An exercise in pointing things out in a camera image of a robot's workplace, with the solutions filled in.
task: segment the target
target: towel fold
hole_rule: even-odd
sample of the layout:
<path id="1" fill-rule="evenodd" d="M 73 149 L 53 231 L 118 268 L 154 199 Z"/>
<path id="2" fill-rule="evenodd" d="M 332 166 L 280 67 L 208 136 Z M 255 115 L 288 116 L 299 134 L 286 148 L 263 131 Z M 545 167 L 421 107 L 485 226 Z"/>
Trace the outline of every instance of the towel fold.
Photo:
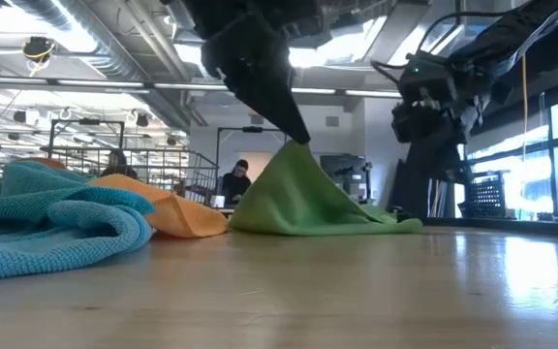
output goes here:
<path id="1" fill-rule="evenodd" d="M 36 162 L 4 168 L 0 278 L 89 266 L 150 239 L 146 199 L 85 180 Z"/>
<path id="2" fill-rule="evenodd" d="M 272 158 L 230 220 L 238 231 L 290 236 L 413 233 L 418 219 L 363 209 L 320 168 L 308 145 L 288 142 Z"/>
<path id="3" fill-rule="evenodd" d="M 122 174 L 92 180 L 90 185 L 117 188 L 143 196 L 155 210 L 145 216 L 156 230 L 179 238 L 205 238 L 226 232 L 228 221 L 220 212 L 188 201 Z"/>

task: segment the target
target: wall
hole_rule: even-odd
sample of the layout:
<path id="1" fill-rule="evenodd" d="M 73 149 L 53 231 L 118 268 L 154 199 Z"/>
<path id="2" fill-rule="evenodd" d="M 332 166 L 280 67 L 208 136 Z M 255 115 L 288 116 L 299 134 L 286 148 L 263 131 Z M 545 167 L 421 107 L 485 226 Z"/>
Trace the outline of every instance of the wall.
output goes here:
<path id="1" fill-rule="evenodd" d="M 395 179 L 397 161 L 406 158 L 409 146 L 399 143 L 391 128 L 391 111 L 399 100 L 370 98 L 363 103 L 365 158 L 373 165 L 372 197 L 376 205 L 384 208 Z"/>
<path id="2" fill-rule="evenodd" d="M 353 113 L 341 107 L 307 106 L 301 108 L 305 124 L 311 135 L 310 147 L 314 156 L 322 154 L 351 153 L 364 155 L 373 165 L 371 173 L 372 196 L 376 204 L 385 207 L 393 184 L 399 159 L 406 158 L 408 146 L 397 142 L 391 129 L 391 110 L 398 100 L 364 99 Z M 339 116 L 339 127 L 326 127 L 326 117 Z M 191 149 L 212 161 L 215 159 L 217 128 L 249 125 L 248 116 L 205 115 L 209 127 L 191 129 Z M 219 174 L 232 170 L 238 153 L 262 151 L 276 153 L 283 144 L 283 135 L 277 133 L 244 134 L 228 131 L 222 133 L 219 156 Z"/>
<path id="3" fill-rule="evenodd" d="M 355 138 L 353 134 L 352 114 L 343 112 L 342 107 L 303 106 L 300 108 L 307 129 L 311 136 L 309 144 L 315 157 L 323 154 L 354 153 L 355 142 L 363 142 L 363 137 Z M 327 116 L 339 116 L 339 127 L 326 127 Z M 226 111 L 221 115 L 204 115 L 210 124 L 208 127 L 192 127 L 190 147 L 210 160 L 216 157 L 218 127 L 243 127 L 250 125 L 250 117 L 244 113 L 231 115 Z M 267 123 L 264 128 L 275 128 Z M 245 134 L 240 131 L 223 131 L 219 156 L 219 174 L 232 170 L 240 152 L 276 153 L 283 145 L 284 136 L 278 132 L 262 134 Z"/>

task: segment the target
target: person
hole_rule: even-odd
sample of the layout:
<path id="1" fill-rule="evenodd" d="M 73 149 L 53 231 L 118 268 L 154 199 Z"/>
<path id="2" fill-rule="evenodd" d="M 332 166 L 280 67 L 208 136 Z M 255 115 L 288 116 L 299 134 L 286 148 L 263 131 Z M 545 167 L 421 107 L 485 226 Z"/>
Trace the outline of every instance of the person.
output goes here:
<path id="1" fill-rule="evenodd" d="M 247 177 L 247 170 L 249 170 L 247 160 L 238 160 L 233 170 L 229 174 L 223 175 L 222 193 L 225 196 L 227 206 L 238 204 L 251 186 L 251 180 Z"/>
<path id="2" fill-rule="evenodd" d="M 138 179 L 137 173 L 132 167 L 128 166 L 126 155 L 122 149 L 114 149 L 108 155 L 108 167 L 101 173 L 101 176 L 121 174 Z"/>

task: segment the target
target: green towel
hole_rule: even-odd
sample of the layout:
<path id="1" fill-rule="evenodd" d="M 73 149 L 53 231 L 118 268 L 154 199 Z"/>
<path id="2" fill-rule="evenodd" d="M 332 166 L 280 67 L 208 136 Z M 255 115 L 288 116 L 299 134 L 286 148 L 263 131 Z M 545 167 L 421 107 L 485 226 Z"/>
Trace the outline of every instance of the green towel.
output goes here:
<path id="1" fill-rule="evenodd" d="M 234 230 L 290 236 L 414 233 L 421 225 L 359 206 L 323 172 L 309 146 L 294 141 L 273 157 L 230 220 Z"/>

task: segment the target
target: desk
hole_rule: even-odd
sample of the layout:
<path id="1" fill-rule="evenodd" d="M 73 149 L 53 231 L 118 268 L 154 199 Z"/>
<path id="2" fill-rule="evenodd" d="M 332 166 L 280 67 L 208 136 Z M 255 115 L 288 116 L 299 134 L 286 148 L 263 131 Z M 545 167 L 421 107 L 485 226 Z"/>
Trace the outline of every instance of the desk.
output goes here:
<path id="1" fill-rule="evenodd" d="M 0 348 L 558 348 L 558 239 L 153 239 L 0 280 Z"/>

